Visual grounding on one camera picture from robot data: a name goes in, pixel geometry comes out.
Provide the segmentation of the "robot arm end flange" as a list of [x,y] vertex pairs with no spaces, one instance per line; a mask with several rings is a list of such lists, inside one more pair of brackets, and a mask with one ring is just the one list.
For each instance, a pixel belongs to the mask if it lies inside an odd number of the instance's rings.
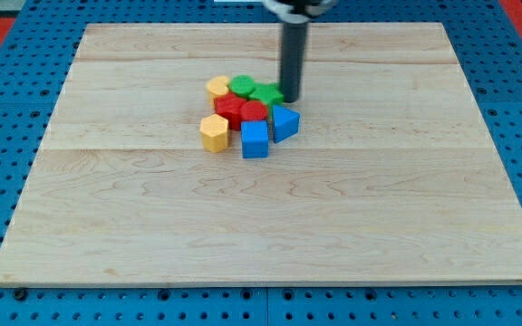
[[262,0],[261,3],[282,22],[303,24],[328,12],[337,0]]

